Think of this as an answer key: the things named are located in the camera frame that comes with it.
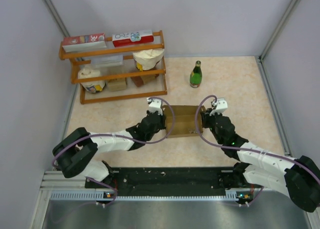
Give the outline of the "brown cardboard box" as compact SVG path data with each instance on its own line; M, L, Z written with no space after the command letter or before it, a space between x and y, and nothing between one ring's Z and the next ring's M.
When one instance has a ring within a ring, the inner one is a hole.
M195 115L198 109L196 105L172 105L174 117L168 105L163 105L165 115L165 133L167 134L175 119L173 129L168 138L197 137L199 134L189 134L188 129L196 129Z

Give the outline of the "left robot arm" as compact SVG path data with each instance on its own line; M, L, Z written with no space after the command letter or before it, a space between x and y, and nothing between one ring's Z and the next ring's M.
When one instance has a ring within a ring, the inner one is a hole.
M93 178L102 187L109 187L114 180L107 163L94 159L96 154L113 151L133 151L151 141L152 137L165 129L165 116L162 109L147 111L140 123L110 136L88 132L79 127L52 150L57 157L58 168L65 178L83 176Z

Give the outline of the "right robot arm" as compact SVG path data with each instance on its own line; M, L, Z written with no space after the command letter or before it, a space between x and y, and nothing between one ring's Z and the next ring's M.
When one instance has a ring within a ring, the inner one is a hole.
M239 187L255 184L277 191L291 199L300 209L313 213L320 206L320 169L315 162L278 155L260 148L235 131L229 117L207 109L201 123L216 139L216 147L237 160L233 181Z

